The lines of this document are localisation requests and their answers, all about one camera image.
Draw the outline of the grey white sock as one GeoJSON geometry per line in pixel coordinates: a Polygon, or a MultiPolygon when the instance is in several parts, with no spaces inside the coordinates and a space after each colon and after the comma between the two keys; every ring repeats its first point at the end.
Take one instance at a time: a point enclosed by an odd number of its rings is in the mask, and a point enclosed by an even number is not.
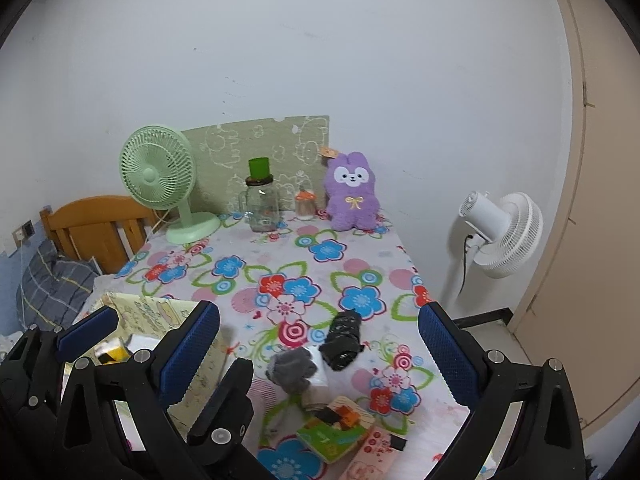
{"type": "Polygon", "coordinates": [[[319,411],[331,401],[318,347],[298,347],[275,354],[269,361],[266,376],[289,396],[300,396],[306,411],[319,411]]]}

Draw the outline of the green picture book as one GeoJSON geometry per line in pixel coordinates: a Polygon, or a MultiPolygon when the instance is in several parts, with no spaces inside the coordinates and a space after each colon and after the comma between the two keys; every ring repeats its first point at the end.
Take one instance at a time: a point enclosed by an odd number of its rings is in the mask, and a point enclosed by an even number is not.
{"type": "Polygon", "coordinates": [[[367,439],[374,417],[346,398],[338,396],[311,416],[296,431],[299,438],[322,462],[333,464],[367,439]]]}

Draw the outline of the black sock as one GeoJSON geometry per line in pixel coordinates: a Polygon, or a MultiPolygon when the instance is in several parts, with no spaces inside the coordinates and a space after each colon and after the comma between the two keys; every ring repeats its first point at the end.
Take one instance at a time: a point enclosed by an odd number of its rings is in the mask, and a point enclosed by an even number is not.
{"type": "Polygon", "coordinates": [[[344,370],[363,352],[361,323],[361,315],[353,310],[340,312],[333,319],[319,351],[323,361],[334,372],[344,370]]]}

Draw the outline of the yellow cartoon box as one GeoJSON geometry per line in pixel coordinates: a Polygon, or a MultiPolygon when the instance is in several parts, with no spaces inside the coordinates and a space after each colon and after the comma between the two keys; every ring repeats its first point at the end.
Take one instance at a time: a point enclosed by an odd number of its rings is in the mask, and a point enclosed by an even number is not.
{"type": "Polygon", "coordinates": [[[120,337],[101,341],[93,348],[93,354],[102,365],[126,362],[131,352],[120,337]]]}

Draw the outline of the grey plaid pillow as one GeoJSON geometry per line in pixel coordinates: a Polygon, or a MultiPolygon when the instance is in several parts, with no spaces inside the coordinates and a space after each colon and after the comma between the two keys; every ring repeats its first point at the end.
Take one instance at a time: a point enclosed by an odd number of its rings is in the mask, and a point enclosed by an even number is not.
{"type": "Polygon", "coordinates": [[[18,320],[24,328],[69,328],[93,292],[99,276],[92,261],[73,260],[44,240],[23,272],[16,291],[18,320]]]}

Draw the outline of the yellow fabric storage box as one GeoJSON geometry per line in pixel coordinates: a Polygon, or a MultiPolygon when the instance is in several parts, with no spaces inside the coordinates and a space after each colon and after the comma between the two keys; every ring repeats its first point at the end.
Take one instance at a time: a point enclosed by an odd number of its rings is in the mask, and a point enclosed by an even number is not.
{"type": "MultiPolygon", "coordinates": [[[[181,325],[197,304],[190,300],[106,292],[79,319],[83,320],[103,306],[113,308],[118,314],[118,326],[102,341],[120,337],[133,354],[139,348],[154,349],[167,332],[181,325]]],[[[186,439],[188,431],[220,381],[226,366],[228,341],[228,337],[220,330],[181,401],[168,408],[169,417],[183,439],[186,439]]],[[[93,348],[85,356],[99,363],[93,354],[93,348]]]]}

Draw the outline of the beige wardrobe door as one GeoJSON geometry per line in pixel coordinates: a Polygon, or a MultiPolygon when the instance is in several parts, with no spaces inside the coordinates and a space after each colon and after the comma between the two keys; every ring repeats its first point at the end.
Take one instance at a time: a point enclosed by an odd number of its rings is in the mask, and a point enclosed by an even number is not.
{"type": "Polygon", "coordinates": [[[573,84],[558,211],[509,324],[557,358],[585,437],[639,393],[639,52],[605,0],[558,0],[573,84]]]}

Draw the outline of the floral tablecloth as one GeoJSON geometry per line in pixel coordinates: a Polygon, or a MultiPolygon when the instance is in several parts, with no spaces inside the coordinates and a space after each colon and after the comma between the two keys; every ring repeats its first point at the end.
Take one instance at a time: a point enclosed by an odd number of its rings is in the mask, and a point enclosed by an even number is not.
{"type": "Polygon", "coordinates": [[[153,236],[94,291],[216,304],[228,357],[254,365],[254,417],[244,443],[279,479],[336,479],[349,465],[348,458],[323,463],[297,439],[306,413],[266,376],[276,353],[322,344],[340,312],[361,315],[364,348],[344,370],[328,371],[330,393],[407,440],[390,478],[426,477],[468,414],[420,338],[416,319],[430,296],[386,219],[372,231],[337,232],[321,218],[287,216],[260,234],[227,214],[216,233],[192,244],[153,236]]]}

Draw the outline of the green desk fan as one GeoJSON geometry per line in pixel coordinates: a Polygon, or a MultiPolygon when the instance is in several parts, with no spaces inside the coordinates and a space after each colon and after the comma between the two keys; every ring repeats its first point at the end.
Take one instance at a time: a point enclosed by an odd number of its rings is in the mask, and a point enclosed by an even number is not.
{"type": "Polygon", "coordinates": [[[119,174],[131,197],[142,206],[178,211],[178,218],[166,228],[169,243],[191,244],[220,228],[216,214],[191,210],[196,165],[191,144],[182,132],[156,125],[136,130],[120,151],[119,174]]]}

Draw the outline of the glass jar with green lid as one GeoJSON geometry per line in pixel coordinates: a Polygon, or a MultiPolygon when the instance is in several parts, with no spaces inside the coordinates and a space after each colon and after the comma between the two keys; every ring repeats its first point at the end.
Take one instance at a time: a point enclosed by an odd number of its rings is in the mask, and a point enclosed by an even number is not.
{"type": "Polygon", "coordinates": [[[245,188],[239,194],[239,207],[250,229],[257,233],[274,232],[280,222],[278,190],[268,157],[248,161],[245,188]]]}

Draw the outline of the white standing fan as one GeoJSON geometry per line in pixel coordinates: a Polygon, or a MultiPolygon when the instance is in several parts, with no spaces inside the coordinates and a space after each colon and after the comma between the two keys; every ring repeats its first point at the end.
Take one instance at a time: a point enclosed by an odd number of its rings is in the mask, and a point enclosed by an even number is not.
{"type": "Polygon", "coordinates": [[[523,192],[506,194],[495,203],[487,193],[472,191],[459,208],[459,218],[472,233],[463,242],[458,295],[472,266],[495,280],[518,272],[533,257],[544,229],[541,209],[523,192]]]}

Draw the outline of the green patterned foam mat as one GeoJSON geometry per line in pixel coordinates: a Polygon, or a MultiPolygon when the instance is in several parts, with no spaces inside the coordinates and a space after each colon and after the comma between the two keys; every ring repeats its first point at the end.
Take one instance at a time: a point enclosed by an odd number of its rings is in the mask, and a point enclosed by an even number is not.
{"type": "Polygon", "coordinates": [[[269,159],[280,208],[293,210],[302,188],[326,204],[326,165],[320,148],[329,144],[328,116],[291,116],[227,122],[186,130],[192,146],[196,182],[190,195],[194,211],[228,214],[239,209],[239,194],[250,175],[248,162],[269,159]]]}

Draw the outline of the small jar of cotton swabs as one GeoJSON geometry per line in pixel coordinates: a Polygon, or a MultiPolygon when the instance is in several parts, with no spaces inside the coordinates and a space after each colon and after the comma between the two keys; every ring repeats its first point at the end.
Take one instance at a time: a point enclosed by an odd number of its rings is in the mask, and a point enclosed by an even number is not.
{"type": "Polygon", "coordinates": [[[314,192],[300,188],[295,195],[295,213],[299,220],[312,220],[317,212],[317,195],[314,192]]]}

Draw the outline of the purple bunny plush toy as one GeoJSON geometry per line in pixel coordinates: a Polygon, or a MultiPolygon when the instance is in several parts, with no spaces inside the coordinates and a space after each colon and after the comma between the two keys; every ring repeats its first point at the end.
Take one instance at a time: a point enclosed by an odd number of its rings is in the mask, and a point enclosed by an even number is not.
{"type": "Polygon", "coordinates": [[[351,152],[330,159],[323,185],[328,196],[326,213],[334,231],[375,229],[380,202],[375,195],[375,174],[366,156],[351,152]]]}

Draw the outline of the wall power socket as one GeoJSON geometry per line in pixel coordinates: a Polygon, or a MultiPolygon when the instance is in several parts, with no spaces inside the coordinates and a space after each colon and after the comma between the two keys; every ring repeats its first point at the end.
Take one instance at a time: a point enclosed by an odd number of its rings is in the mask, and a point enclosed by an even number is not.
{"type": "Polygon", "coordinates": [[[34,234],[34,225],[30,220],[26,221],[12,233],[15,246],[21,248],[34,234]]]}

